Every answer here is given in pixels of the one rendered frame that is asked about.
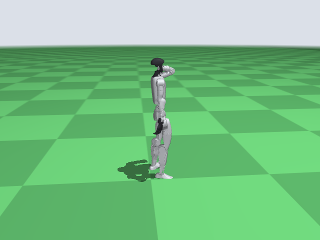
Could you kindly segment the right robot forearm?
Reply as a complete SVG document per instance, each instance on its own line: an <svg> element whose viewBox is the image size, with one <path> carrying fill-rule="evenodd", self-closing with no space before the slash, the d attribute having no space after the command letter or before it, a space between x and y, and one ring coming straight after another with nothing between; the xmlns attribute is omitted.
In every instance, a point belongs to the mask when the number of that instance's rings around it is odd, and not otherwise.
<svg viewBox="0 0 320 240"><path fill-rule="evenodd" d="M158 120L159 118L161 118L161 122L164 122L164 116L165 116L165 104L166 104L166 100L165 99L161 99L159 106L158 106Z"/></svg>

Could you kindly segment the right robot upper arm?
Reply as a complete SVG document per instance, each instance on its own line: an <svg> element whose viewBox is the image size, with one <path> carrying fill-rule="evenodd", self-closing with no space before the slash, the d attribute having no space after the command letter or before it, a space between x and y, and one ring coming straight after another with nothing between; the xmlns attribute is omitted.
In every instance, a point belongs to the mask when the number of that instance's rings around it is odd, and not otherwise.
<svg viewBox="0 0 320 240"><path fill-rule="evenodd" d="M157 101L160 104L160 100L164 99L163 95L164 95L165 81L162 78L157 78L156 86L157 86Z"/></svg>

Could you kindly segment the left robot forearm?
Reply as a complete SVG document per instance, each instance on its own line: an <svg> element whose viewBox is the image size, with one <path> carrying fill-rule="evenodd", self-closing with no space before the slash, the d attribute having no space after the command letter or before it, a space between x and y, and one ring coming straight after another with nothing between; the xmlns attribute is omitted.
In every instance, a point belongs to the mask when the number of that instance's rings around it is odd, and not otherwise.
<svg viewBox="0 0 320 240"><path fill-rule="evenodd" d="M166 66L163 65L163 66L162 66L162 70L165 71L165 72L168 72L168 71L169 71L169 68L171 68L171 67L168 66L168 65L166 65ZM157 67L157 70L160 70L159 66ZM160 74L161 74L161 72L160 72Z"/></svg>

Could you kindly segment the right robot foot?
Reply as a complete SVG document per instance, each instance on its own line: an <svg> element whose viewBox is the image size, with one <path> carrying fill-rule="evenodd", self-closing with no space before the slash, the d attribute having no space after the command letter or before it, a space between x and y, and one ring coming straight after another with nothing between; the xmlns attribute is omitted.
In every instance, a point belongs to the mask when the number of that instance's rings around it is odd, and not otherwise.
<svg viewBox="0 0 320 240"><path fill-rule="evenodd" d="M170 176L170 175L167 175L167 174L160 174L159 172L157 172L156 174L155 174L155 178L162 178L162 179L172 179L173 177L172 176Z"/></svg>

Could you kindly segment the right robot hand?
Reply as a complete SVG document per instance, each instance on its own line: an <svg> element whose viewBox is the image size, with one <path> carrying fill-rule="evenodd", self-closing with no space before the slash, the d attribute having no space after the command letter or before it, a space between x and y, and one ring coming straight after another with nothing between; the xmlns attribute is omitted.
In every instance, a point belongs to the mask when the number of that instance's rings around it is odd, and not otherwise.
<svg viewBox="0 0 320 240"><path fill-rule="evenodd" d="M161 118L159 118L159 119L158 119L157 130L156 130L156 132L153 133L153 134L158 135L158 134L161 133L161 131L162 131L162 129L163 129L163 123L164 123L164 122L161 122Z"/></svg>

